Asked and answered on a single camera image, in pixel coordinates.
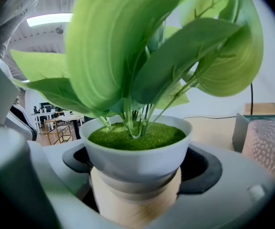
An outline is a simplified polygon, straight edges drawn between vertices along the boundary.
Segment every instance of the white flower pot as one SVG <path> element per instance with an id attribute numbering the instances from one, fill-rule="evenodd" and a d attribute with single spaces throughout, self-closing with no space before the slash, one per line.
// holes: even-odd
<path id="1" fill-rule="evenodd" d="M 122 122 L 119 116 L 110 118 L 111 124 Z M 89 158 L 101 173 L 101 178 L 119 194 L 144 194 L 149 199 L 164 190 L 183 162 L 192 134 L 192 125 L 180 118 L 161 116 L 157 123 L 177 127 L 186 137 L 169 146 L 143 151 L 126 151 L 103 147 L 89 136 L 103 127 L 99 119 L 86 122 L 80 129 Z"/>

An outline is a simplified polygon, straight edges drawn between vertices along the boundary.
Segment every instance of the floor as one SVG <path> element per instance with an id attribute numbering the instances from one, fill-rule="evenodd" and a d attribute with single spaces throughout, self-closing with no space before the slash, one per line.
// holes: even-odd
<path id="1" fill-rule="evenodd" d="M 76 135 L 75 135 L 75 131 L 74 131 L 74 126 L 72 125 L 72 122 L 70 123 L 70 129 L 71 129 L 72 137 L 69 139 L 68 142 L 70 142 L 72 140 L 77 140 Z M 56 142 L 58 140 L 57 134 L 50 135 L 50 140 L 51 140 L 52 144 L 54 142 Z M 40 133 L 38 133 L 36 142 L 40 143 L 42 146 L 49 146 L 50 145 L 50 143 L 48 141 L 47 134 L 45 132 L 45 127 L 43 125 L 40 128 Z"/>

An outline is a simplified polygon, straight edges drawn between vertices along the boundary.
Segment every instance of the artificial plant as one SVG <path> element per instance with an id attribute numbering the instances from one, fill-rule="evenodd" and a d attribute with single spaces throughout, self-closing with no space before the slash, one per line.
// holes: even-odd
<path id="1" fill-rule="evenodd" d="M 182 28 L 166 26 L 178 6 Z M 252 0 L 77 0 L 65 55 L 11 54 L 30 80 L 17 85 L 108 127 L 120 115 L 136 137 L 134 122 L 145 135 L 155 108 L 157 119 L 187 103 L 192 87 L 214 96 L 244 90 L 260 69 L 263 35 Z"/>

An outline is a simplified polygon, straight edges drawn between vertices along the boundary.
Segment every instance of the ceiling light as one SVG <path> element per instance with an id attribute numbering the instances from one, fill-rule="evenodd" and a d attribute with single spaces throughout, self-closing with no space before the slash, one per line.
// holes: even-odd
<path id="1" fill-rule="evenodd" d="M 72 13 L 53 13 L 27 19 L 29 26 L 48 23 L 71 22 Z"/>

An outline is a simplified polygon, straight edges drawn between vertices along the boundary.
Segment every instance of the green moss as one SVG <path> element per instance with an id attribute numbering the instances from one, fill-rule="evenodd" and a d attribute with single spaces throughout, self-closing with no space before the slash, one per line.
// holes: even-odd
<path id="1" fill-rule="evenodd" d="M 138 135 L 138 123 L 135 123 L 133 134 Z M 123 123 L 115 123 L 112 130 L 102 127 L 94 131 L 89 140 L 98 145 L 120 150 L 148 150 L 176 143 L 186 135 L 180 129 L 160 123 L 153 123 L 143 137 L 129 136 Z"/>

